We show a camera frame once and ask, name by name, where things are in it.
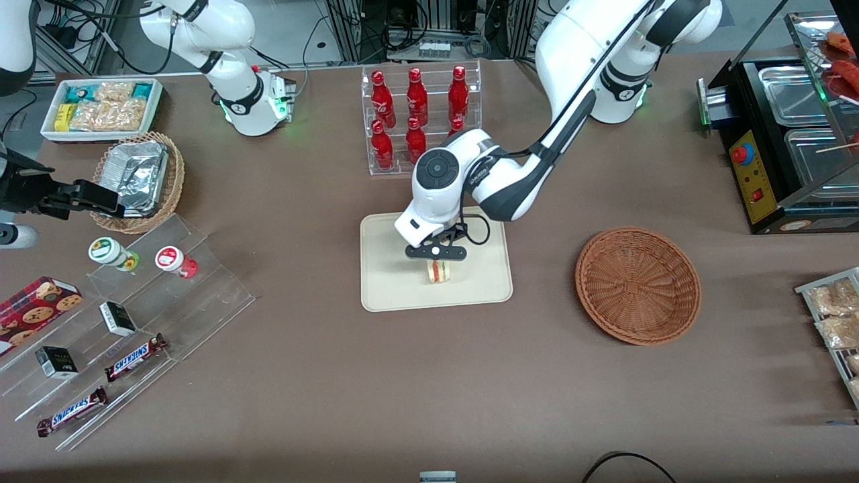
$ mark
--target empty brown basket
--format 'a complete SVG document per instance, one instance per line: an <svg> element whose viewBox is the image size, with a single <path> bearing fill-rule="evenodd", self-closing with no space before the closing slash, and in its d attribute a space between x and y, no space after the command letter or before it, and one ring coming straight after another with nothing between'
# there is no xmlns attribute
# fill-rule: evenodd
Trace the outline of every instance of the empty brown basket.
<svg viewBox="0 0 859 483"><path fill-rule="evenodd" d="M598 326L636 345L679 338L701 309L701 283L686 255L664 236L632 226L585 245L576 291Z"/></svg>

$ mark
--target wooden skewer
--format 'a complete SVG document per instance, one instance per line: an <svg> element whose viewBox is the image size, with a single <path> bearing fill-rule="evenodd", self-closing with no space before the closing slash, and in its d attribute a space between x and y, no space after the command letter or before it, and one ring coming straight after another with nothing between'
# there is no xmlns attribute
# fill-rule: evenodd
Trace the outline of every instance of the wooden skewer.
<svg viewBox="0 0 859 483"><path fill-rule="evenodd" d="M835 146L834 148L826 148L825 150L815 151L816 154L826 153L829 151L842 150L844 148L854 148L859 146L859 143L845 144L844 146Z"/></svg>

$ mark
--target cookie box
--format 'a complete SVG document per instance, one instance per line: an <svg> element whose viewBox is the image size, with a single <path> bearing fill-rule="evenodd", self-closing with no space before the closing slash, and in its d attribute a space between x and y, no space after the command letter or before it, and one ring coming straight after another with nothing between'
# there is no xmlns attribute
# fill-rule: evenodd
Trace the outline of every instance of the cookie box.
<svg viewBox="0 0 859 483"><path fill-rule="evenodd" d="M0 303L0 356L20 345L83 300L70 284L41 277Z"/></svg>

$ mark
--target foil-lined basket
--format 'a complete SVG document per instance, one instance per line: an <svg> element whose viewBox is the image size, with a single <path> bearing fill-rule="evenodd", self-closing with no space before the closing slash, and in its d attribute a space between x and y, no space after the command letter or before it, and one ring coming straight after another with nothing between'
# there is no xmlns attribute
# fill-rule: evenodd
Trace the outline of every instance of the foil-lined basket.
<svg viewBox="0 0 859 483"><path fill-rule="evenodd" d="M163 148L159 156L166 156L166 159L156 172L156 163L152 161L154 158L147 156L160 153L159 146ZM147 132L124 139L101 157L93 182L119 193L120 204L126 206L126 213L131 216L114 218L96 213L90 215L104 229L128 235L146 233L176 211L184 181L185 162L170 138L160 132Z"/></svg>

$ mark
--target yellow control panel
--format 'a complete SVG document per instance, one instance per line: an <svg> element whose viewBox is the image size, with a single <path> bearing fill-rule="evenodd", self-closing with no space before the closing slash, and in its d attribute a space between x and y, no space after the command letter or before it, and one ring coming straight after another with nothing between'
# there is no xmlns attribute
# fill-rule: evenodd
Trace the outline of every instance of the yellow control panel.
<svg viewBox="0 0 859 483"><path fill-rule="evenodd" d="M758 145L754 141L752 132L749 131L740 138L731 147L728 155L737 174L737 182L740 184L743 204L746 205L749 219L752 223L757 223L775 211L778 203L772 192L770 179L766 176L764 164L760 160Z"/></svg>

